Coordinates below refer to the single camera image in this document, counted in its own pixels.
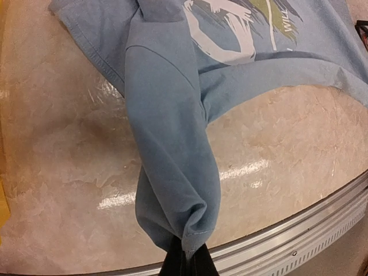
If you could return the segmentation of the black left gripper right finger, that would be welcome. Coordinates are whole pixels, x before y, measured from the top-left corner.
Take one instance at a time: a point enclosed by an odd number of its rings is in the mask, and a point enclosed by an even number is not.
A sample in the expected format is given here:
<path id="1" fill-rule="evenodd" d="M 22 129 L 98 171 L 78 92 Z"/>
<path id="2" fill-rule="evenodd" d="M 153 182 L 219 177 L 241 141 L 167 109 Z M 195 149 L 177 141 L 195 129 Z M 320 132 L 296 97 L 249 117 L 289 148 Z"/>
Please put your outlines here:
<path id="1" fill-rule="evenodd" d="M 203 244 L 193 255 L 194 276 L 219 276 L 206 244 Z"/>

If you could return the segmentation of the aluminium table front rail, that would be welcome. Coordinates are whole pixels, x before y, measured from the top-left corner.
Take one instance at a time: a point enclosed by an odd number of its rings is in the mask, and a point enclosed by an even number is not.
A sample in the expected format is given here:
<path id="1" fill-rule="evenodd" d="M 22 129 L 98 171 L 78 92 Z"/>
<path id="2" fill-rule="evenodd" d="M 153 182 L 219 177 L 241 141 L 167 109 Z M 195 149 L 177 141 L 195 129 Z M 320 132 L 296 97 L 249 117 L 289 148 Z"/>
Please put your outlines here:
<path id="1" fill-rule="evenodd" d="M 366 213 L 367 172 L 312 206 L 210 250 L 220 275 L 288 275 L 341 238 Z"/>

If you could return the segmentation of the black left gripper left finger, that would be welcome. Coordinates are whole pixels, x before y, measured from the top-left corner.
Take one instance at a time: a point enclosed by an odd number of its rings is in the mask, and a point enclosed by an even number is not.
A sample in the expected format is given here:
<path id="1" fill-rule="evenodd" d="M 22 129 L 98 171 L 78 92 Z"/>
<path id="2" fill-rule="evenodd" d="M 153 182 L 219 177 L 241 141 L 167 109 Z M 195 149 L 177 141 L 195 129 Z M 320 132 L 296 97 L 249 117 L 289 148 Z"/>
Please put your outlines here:
<path id="1" fill-rule="evenodd" d="M 159 272 L 160 276 L 182 276 L 184 275 L 184 252 L 181 246 L 181 240 L 173 237 L 170 248 L 167 251 Z"/>

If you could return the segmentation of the black open display case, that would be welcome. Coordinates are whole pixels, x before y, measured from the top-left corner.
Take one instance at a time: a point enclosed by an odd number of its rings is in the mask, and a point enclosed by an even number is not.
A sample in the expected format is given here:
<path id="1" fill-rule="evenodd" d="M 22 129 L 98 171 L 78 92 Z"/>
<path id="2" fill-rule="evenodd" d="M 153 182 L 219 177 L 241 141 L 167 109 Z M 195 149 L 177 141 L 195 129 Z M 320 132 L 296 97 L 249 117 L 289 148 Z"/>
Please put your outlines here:
<path id="1" fill-rule="evenodd" d="M 368 21 L 357 20 L 355 24 L 355 30 L 362 40 L 364 47 L 368 51 Z"/>

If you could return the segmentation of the yellow plastic bin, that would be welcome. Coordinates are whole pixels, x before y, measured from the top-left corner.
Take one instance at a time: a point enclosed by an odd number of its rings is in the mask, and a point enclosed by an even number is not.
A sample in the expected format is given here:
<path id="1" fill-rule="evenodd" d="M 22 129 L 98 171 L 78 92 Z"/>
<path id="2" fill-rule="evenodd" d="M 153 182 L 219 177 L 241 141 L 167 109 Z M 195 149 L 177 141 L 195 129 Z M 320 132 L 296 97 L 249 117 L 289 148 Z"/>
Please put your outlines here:
<path id="1" fill-rule="evenodd" d="M 3 44 L 3 33 L 5 30 L 5 19 L 6 19 L 6 11 L 7 11 L 7 4 L 5 1 L 1 1 L 1 48 Z M 4 152 L 4 143 L 3 143 L 3 134 L 1 128 L 1 228 L 5 225 L 5 223 L 10 218 L 10 209 L 9 204 L 7 203 L 5 190 L 3 187 L 3 174 L 5 173 L 5 152 Z"/>

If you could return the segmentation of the light blue printed t-shirt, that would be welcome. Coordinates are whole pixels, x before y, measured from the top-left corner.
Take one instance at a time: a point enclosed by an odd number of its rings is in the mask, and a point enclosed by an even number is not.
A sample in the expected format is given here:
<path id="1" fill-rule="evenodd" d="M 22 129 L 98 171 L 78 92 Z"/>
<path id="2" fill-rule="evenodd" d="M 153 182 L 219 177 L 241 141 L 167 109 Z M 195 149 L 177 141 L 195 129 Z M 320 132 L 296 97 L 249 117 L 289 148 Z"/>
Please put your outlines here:
<path id="1" fill-rule="evenodd" d="M 122 94 L 141 156 L 140 226 L 193 255 L 212 234 L 220 178 L 207 125 L 282 86 L 333 86 L 367 104 L 367 52 L 345 1 L 52 1 Z"/>

